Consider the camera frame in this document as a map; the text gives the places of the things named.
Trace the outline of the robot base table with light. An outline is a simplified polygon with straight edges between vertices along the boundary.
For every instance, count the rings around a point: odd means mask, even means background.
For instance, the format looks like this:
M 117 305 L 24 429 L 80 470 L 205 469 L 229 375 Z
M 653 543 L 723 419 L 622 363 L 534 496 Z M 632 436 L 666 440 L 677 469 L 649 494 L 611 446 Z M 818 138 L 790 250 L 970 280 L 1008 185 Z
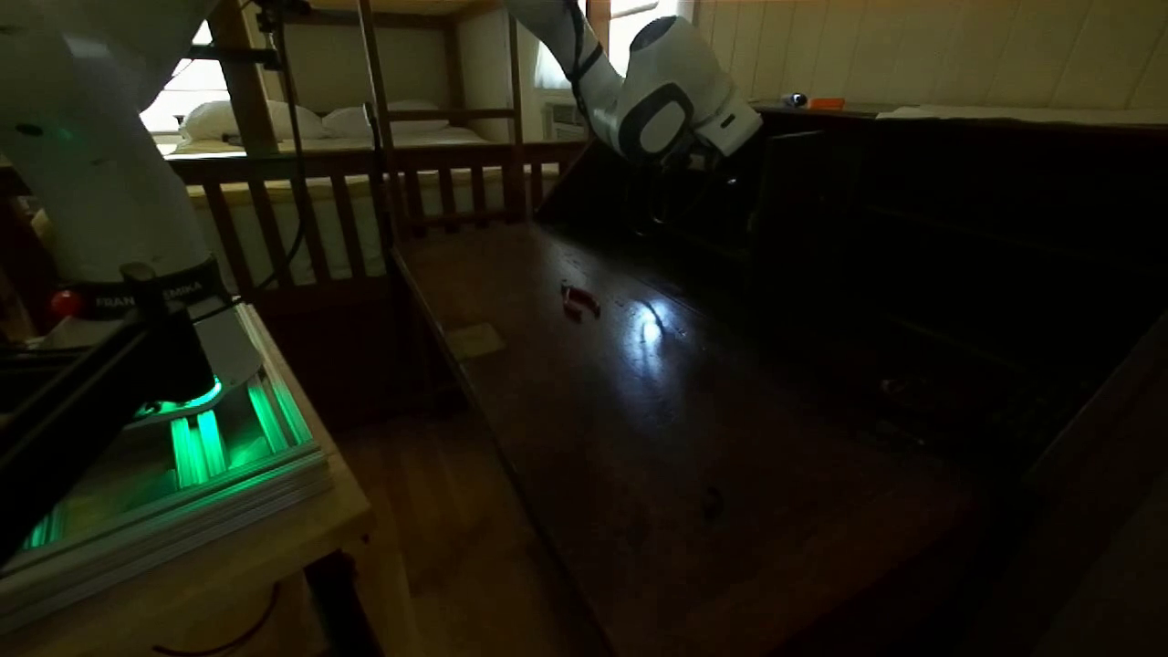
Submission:
M 246 367 L 131 423 L 0 580 L 8 657 L 108 649 L 298 576 L 336 657 L 379 657 L 346 543 L 371 503 L 254 309 L 210 324 Z

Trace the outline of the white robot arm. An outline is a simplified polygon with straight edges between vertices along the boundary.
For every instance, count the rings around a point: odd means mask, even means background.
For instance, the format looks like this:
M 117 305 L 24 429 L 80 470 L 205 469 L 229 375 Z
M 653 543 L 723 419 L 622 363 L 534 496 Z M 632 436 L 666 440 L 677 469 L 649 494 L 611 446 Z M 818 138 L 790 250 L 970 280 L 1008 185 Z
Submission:
M 695 25 L 677 15 L 644 24 L 626 43 L 626 65 L 611 70 L 575 0 L 503 6 L 552 52 L 592 135 L 626 166 L 715 167 L 762 128 Z

